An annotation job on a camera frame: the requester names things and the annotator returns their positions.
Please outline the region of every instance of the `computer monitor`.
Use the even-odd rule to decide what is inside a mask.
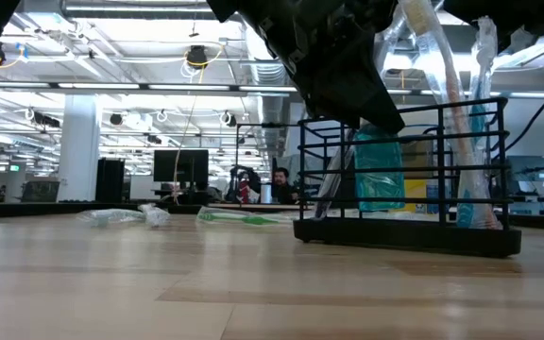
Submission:
[[[209,180],[209,150],[181,150],[178,177],[174,178],[177,150],[155,151],[155,181],[207,182]]]

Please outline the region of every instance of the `pipe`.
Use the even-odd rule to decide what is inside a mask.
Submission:
[[[253,80],[257,85],[262,86],[281,86],[286,82],[286,71],[281,63],[272,63],[274,59],[268,53],[268,49],[257,33],[249,25],[244,25],[245,41],[249,58],[256,62],[267,61],[270,64],[254,63],[250,65]],[[282,104],[283,97],[266,96],[258,97],[258,116],[261,123],[282,123]],[[263,129],[262,131],[265,146],[275,146],[279,135],[270,133]]]

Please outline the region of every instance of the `crumpled plastic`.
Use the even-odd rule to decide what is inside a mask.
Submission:
[[[143,204],[138,209],[144,213],[146,224],[150,227],[161,227],[169,223],[171,214],[161,208],[155,207],[154,204]]]
[[[351,128],[349,130],[348,136],[346,136],[346,142],[351,142],[354,139],[355,134],[356,134],[356,130]],[[348,168],[353,155],[354,155],[354,147],[353,146],[347,147],[344,152],[344,166],[346,168]],[[331,161],[329,162],[329,165],[327,166],[327,170],[338,170],[340,168],[341,168],[341,148],[337,148],[337,152],[335,152],[335,155],[332,157]],[[337,194],[337,190],[339,189],[339,184],[341,184],[340,174],[325,175],[325,178],[322,181],[322,185],[320,186],[320,190],[318,191],[318,197],[319,198],[335,197],[335,194]],[[314,219],[315,220],[324,219],[327,216],[327,212],[329,211],[331,204],[332,203],[330,201],[316,202],[316,205],[314,207],[314,211],[315,211]]]
[[[90,227],[106,227],[109,223],[144,222],[146,217],[143,212],[125,209],[105,209],[80,212],[76,215],[76,219],[86,223]]]

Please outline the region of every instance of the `clear plastic wrap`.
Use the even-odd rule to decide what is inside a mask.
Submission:
[[[146,224],[150,227],[160,227],[169,223],[171,214],[161,208],[155,207],[154,204],[143,204],[138,209],[144,213]]]
[[[400,33],[404,30],[404,13],[400,7],[394,10],[394,19],[392,25],[384,32],[378,33],[375,37],[375,67],[379,70],[381,79],[385,79],[385,73],[391,68],[391,65],[385,66],[387,56],[394,54]]]
[[[485,99],[490,97],[490,85],[492,77],[492,63],[497,57],[499,43],[497,39],[497,27],[488,17],[478,20],[480,30],[476,36],[476,43],[473,44],[471,55],[474,59],[471,69],[471,81],[469,82],[469,90],[471,92],[470,100]],[[491,111],[490,105],[475,105],[471,107],[471,113],[480,113]],[[472,132],[483,132],[485,130],[486,116],[475,116],[469,118]],[[486,143],[485,138],[474,138],[474,157],[478,164],[485,162]],[[469,188],[464,184],[465,178],[461,178],[459,185],[459,197],[471,197]],[[483,185],[485,188],[488,179],[484,178]],[[483,198],[489,197],[489,192],[484,189]],[[457,226],[462,228],[487,228],[488,225],[480,225],[477,223],[476,207],[472,204],[463,203],[457,206]]]
[[[356,141],[392,138],[372,124],[363,126],[356,133]],[[400,143],[365,144],[355,147],[356,169],[402,167]],[[404,174],[401,172],[356,174],[358,197],[404,197]],[[400,202],[360,202],[362,212],[378,212],[404,208]]]
[[[416,35],[419,58],[425,65],[425,75],[438,103],[455,103],[465,99],[461,79],[452,60],[451,47],[442,30],[430,0],[401,0],[407,25]],[[445,110],[444,122],[448,133],[470,133],[468,112],[465,108]],[[474,143],[471,138],[450,141],[460,165],[476,164]],[[488,198],[485,174],[481,170],[462,171],[460,197]],[[476,229],[501,229],[502,226],[489,204],[464,205],[461,213],[470,216],[464,226]]]
[[[144,222],[145,214],[124,209],[80,212],[76,219],[90,227],[106,227],[109,223]]]
[[[354,139],[356,130],[350,129],[348,136],[346,136],[346,142],[351,142]],[[354,148],[348,147],[345,152],[344,165],[348,166],[351,162],[351,158],[354,155]],[[337,149],[337,152],[332,157],[327,170],[339,170],[341,167],[341,148]],[[318,191],[318,197],[335,197],[339,184],[341,183],[341,175],[339,174],[327,174],[322,181],[320,190]],[[327,212],[331,207],[331,202],[316,202],[314,207],[314,219],[323,219],[327,216]]]
[[[293,226],[293,218],[280,213],[253,213],[203,207],[198,211],[196,222],[205,224],[240,224],[251,226]]]
[[[488,17],[478,20],[479,31],[476,36],[476,43],[471,48],[471,56],[474,62],[471,64],[471,80],[469,82],[470,100],[490,98],[490,86],[492,77],[492,63],[497,57],[499,42],[497,39],[497,27],[492,19]],[[475,105],[471,108],[472,113],[491,111],[489,104]],[[486,116],[470,117],[471,130],[482,132],[485,129]],[[474,139],[476,149],[484,150],[485,143],[480,143],[484,138]]]

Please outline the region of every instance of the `ceiling duct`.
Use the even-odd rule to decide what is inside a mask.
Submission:
[[[246,48],[249,58],[252,60],[272,60],[264,41],[249,25],[245,25]],[[282,63],[278,64],[255,64],[251,65],[253,81],[258,85],[281,86],[286,83],[286,71]],[[258,115],[261,123],[283,123],[281,96],[260,96],[258,101]],[[274,148],[277,145],[278,131],[262,131],[266,148]]]
[[[157,1],[145,4],[142,1],[74,0],[64,1],[62,12],[66,17],[146,19],[146,20],[217,20],[204,1]],[[229,20],[242,23],[240,15]]]

